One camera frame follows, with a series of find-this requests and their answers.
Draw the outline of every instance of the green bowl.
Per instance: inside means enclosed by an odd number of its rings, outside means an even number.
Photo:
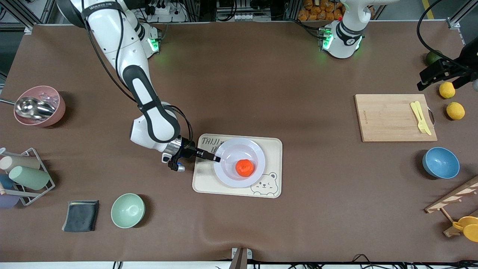
[[[111,220],[119,228],[131,228],[144,216],[144,202],[134,193],[118,197],[111,207]]]

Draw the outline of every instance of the yellow fruit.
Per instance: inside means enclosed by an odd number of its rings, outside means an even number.
[[[451,102],[446,107],[446,113],[454,120],[461,120],[465,116],[465,109],[457,102]]]
[[[443,82],[440,85],[440,95],[443,98],[452,98],[455,95],[455,87],[451,82]]]

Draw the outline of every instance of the cutting board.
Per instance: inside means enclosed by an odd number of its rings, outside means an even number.
[[[410,103],[419,101],[432,135],[418,130]],[[357,94],[358,122],[363,142],[436,141],[423,94]]]

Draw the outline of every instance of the orange ball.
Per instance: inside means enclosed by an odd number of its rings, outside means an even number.
[[[236,172],[241,177],[248,177],[254,172],[254,164],[249,160],[239,160],[236,163]]]

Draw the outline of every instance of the table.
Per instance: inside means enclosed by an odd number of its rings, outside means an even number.
[[[445,22],[424,22],[429,44],[451,57],[462,43]],[[110,81],[84,29],[35,26],[25,36],[2,97],[37,85],[61,92],[68,109],[51,128],[22,126],[0,106],[1,142],[10,152],[35,147],[57,187],[25,208],[0,211],[0,261],[216,260],[249,247],[263,261],[451,262],[476,259],[463,236],[446,238],[449,222],[424,208],[478,174],[478,94],[470,85],[452,101],[465,107],[452,122],[437,86],[424,94],[435,112],[437,142],[363,143],[354,94],[418,93],[427,50],[416,22],[371,22],[353,57],[334,59],[288,22],[171,25],[161,54],[149,60],[162,100],[180,107],[203,133],[277,137],[283,143],[282,194],[261,199],[193,191],[194,161],[176,173],[158,152],[129,140],[141,115]],[[183,133],[187,131],[181,122]],[[431,180],[424,152],[443,146],[462,169]],[[140,227],[120,229],[110,208],[121,194],[141,195]],[[61,231],[67,202],[99,200],[96,231]],[[478,197],[447,207],[454,218],[477,209]]]

